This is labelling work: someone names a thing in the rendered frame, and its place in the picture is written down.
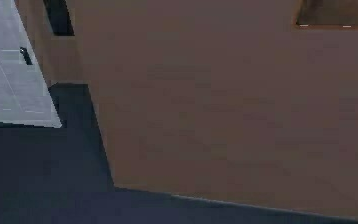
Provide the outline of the pale grey room door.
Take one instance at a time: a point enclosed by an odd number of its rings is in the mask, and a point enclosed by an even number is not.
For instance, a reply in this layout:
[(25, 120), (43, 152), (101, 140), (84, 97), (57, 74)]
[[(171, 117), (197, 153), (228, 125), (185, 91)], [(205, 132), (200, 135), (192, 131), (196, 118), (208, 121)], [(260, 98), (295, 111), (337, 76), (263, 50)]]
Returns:
[[(33, 65), (26, 65), (20, 47)], [(0, 124), (62, 126), (14, 0), (0, 0)]]

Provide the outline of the brown wooden cupboard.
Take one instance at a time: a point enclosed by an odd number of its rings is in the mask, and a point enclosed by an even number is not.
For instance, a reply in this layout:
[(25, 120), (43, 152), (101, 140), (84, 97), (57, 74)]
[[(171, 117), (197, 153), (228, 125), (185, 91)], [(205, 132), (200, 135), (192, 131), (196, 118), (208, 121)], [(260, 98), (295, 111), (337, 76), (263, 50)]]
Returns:
[(358, 220), (358, 0), (15, 0), (122, 188)]

